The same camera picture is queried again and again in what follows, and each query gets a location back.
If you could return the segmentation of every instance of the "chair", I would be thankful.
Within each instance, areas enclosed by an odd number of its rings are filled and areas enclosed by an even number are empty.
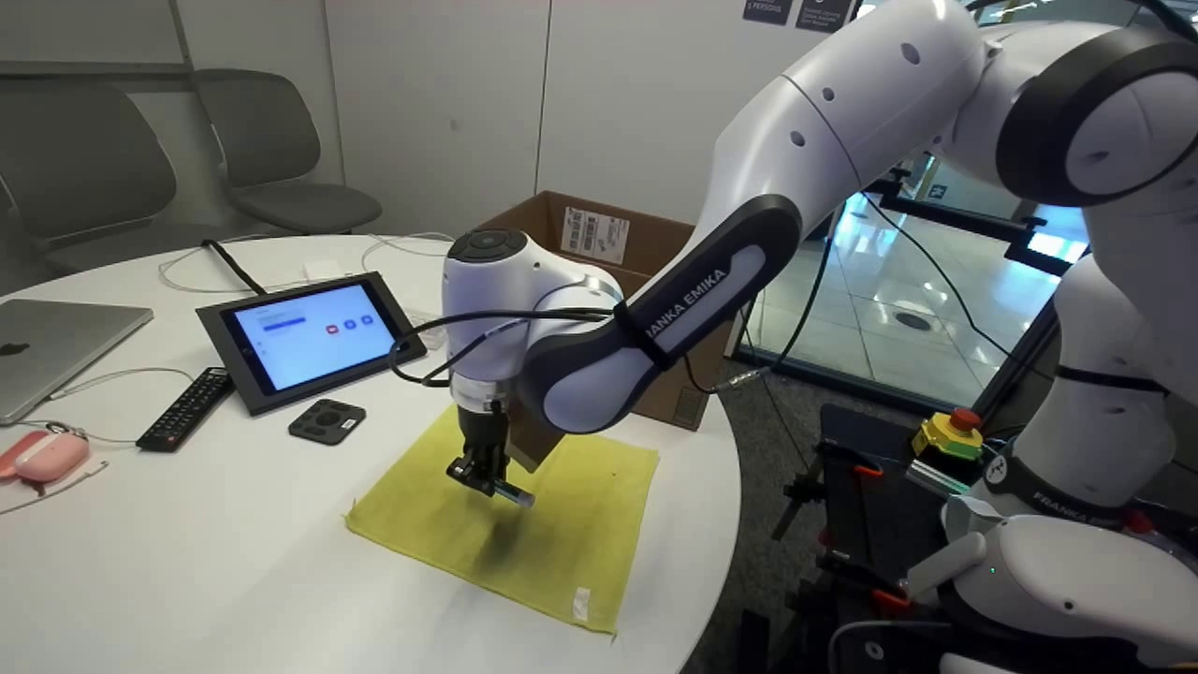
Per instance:
[[[3,279],[44,282],[179,247],[150,221],[175,173],[127,94],[72,79],[0,79]]]
[[[323,144],[288,79],[220,68],[194,70],[194,90],[238,213],[288,233],[353,233],[381,213],[370,194],[306,178]]]

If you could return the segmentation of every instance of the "desk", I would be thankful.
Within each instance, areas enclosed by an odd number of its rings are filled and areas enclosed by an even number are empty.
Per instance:
[[[439,314],[446,245],[304,235],[228,245],[264,290],[381,270],[409,314]],[[218,362],[194,309],[237,299],[209,254],[158,254],[52,285],[38,299],[147,302],[154,322],[82,380],[127,366]],[[441,362],[441,345],[413,372]],[[409,672],[682,672],[721,591],[739,467],[721,406],[695,436],[620,420],[612,438],[658,451],[620,637],[596,637],[345,532],[353,498],[449,410],[446,390],[374,376],[328,397],[366,410],[338,451],[288,438],[299,406],[248,420],[223,401],[172,458],[132,438],[183,390],[179,376],[127,376],[47,401],[32,417],[79,425],[109,471],[0,516],[0,672],[111,674],[409,674]]]

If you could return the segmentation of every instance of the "remote control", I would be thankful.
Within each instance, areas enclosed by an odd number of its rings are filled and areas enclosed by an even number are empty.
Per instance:
[[[138,438],[147,453],[175,453],[190,431],[230,394],[223,366],[207,366]]]

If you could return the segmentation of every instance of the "computer screen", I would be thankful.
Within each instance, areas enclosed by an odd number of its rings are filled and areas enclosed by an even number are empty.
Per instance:
[[[381,360],[395,345],[361,285],[230,311],[230,317],[268,390]]]

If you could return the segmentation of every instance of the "yellow paper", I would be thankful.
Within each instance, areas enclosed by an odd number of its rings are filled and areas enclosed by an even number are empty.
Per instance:
[[[562,438],[535,476],[510,465],[510,485],[535,495],[531,510],[452,485],[452,458],[460,431],[449,410],[356,502],[348,532],[557,621],[616,634],[658,458],[600,436]]]

